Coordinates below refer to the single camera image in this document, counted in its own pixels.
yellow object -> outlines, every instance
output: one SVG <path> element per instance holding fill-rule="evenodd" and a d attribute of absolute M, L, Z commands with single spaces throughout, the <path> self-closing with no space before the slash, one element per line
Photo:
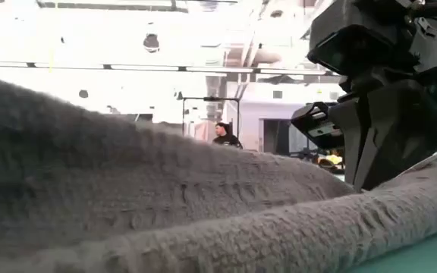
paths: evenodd
<path fill-rule="evenodd" d="M 336 155 L 327 155 L 325 158 L 335 165 L 338 165 L 343 161 L 341 156 Z"/>

person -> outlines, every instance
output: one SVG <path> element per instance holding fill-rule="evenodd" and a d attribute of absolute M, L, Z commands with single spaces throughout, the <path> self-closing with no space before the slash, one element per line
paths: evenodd
<path fill-rule="evenodd" d="M 236 146 L 242 149 L 242 144 L 239 139 L 232 133 L 228 132 L 228 125 L 223 122 L 218 122 L 215 126 L 215 133 L 217 137 L 213 140 L 215 144 L 226 145 L 226 146 Z"/>

table surface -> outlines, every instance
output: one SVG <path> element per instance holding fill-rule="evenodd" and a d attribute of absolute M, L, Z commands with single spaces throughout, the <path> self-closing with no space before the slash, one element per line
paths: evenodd
<path fill-rule="evenodd" d="M 350 270 L 348 273 L 437 273 L 437 235 Z"/>

black jacket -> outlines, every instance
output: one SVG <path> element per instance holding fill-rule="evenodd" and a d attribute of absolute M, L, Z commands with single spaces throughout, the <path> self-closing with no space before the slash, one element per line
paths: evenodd
<path fill-rule="evenodd" d="M 219 145 L 226 145 L 226 146 L 236 146 L 237 148 L 242 149 L 242 144 L 239 141 L 239 139 L 234 136 L 233 134 L 226 134 L 224 136 L 217 136 L 214 140 L 214 143 Z"/>

gray fabric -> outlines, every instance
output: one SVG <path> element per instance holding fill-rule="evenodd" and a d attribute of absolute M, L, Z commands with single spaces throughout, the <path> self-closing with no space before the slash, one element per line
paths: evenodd
<path fill-rule="evenodd" d="M 0 83 L 0 272 L 336 272 L 437 233 L 437 165 L 364 194 Z"/>

